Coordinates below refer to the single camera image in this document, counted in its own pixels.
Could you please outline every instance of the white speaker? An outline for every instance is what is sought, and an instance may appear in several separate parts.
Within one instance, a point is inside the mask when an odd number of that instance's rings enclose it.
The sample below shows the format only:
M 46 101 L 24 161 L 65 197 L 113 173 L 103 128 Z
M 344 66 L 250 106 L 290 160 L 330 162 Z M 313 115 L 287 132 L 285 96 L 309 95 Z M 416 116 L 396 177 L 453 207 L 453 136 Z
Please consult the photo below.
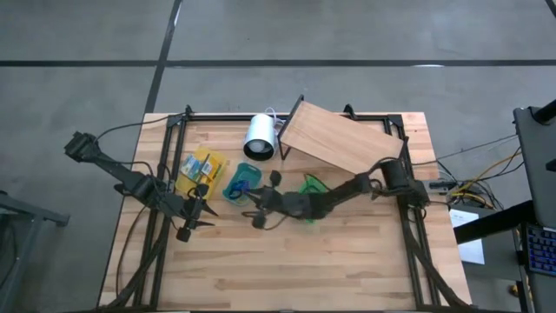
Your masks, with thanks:
M 276 152 L 275 120 L 266 114 L 251 118 L 243 141 L 243 153 L 253 160 L 266 161 Z

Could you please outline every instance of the wooden tabletop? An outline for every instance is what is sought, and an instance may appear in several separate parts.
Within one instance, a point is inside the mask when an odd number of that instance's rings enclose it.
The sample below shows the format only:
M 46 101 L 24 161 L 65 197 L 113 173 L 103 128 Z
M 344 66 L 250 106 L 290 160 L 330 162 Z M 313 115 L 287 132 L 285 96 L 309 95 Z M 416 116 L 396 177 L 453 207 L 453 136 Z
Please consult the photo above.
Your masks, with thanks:
M 434 160 L 425 115 L 400 114 L 409 136 L 413 163 Z M 161 117 L 164 115 L 148 114 L 145 121 Z M 156 168 L 165 123 L 143 125 L 136 161 L 146 161 Z M 380 123 L 365 124 L 377 130 L 383 127 Z M 242 211 L 253 210 L 253 206 L 237 207 L 224 199 L 222 190 L 241 162 L 261 169 L 263 183 L 268 183 L 271 170 L 279 170 L 282 183 L 278 190 L 282 192 L 298 190 L 303 182 L 303 173 L 313 174 L 332 187 L 353 177 L 345 170 L 297 150 L 292 150 L 285 161 L 275 156 L 266 162 L 253 162 L 242 152 L 242 140 L 247 128 L 247 122 L 196 122 L 187 125 L 182 159 L 199 146 L 206 146 L 226 155 L 228 169 L 217 186 L 218 190 L 208 201 L 220 217 L 202 215 L 203 221 L 216 226 L 195 230 L 188 243 L 177 241 L 175 230 L 171 229 L 158 309 L 414 309 L 406 250 L 394 198 L 378 198 L 371 202 L 369 196 L 358 196 L 339 205 L 328 217 L 314 224 L 289 218 L 271 231 L 253 229 L 250 219 L 241 215 Z M 174 134 L 171 152 L 176 138 Z M 169 155 L 170 166 L 173 153 Z M 147 169 L 137 165 L 134 170 L 146 172 Z M 438 178 L 434 164 L 415 167 L 414 174 L 421 180 Z M 115 297 L 117 261 L 129 227 L 141 207 L 131 198 L 123 203 L 101 304 L 109 303 Z M 145 210 L 130 239 L 120 286 L 131 278 L 139 264 L 147 221 Z M 269 218 L 268 225 L 274 222 L 273 218 Z M 470 303 L 447 208 L 438 204 L 427 207 L 425 224 L 434 265 L 457 295 Z M 152 275 L 149 275 L 146 297 L 150 293 L 151 279 Z M 420 279 L 426 294 L 422 268 Z

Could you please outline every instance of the gray floor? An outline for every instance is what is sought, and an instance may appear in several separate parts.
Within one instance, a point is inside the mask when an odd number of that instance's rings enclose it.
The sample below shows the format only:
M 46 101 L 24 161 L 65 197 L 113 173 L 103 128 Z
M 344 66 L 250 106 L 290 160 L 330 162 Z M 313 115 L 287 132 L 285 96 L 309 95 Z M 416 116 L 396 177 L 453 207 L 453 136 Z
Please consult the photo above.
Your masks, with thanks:
M 0 2 L 0 60 L 157 59 L 171 0 Z M 543 0 L 184 0 L 169 59 L 540 59 L 556 56 Z M 63 154 L 76 130 L 141 119 L 154 68 L 0 68 L 0 189 L 72 215 L 44 227 L 18 311 L 92 308 L 122 199 L 93 166 Z M 556 97 L 554 67 L 166 69 L 155 112 L 289 110 L 307 100 L 339 110 L 425 111 L 438 156 L 514 132 L 512 109 Z M 138 129 L 103 148 L 130 160 Z M 468 178 L 517 142 L 445 164 Z M 506 206 L 530 195 L 518 170 L 491 182 Z M 509 282 L 468 277 L 473 302 L 518 310 Z

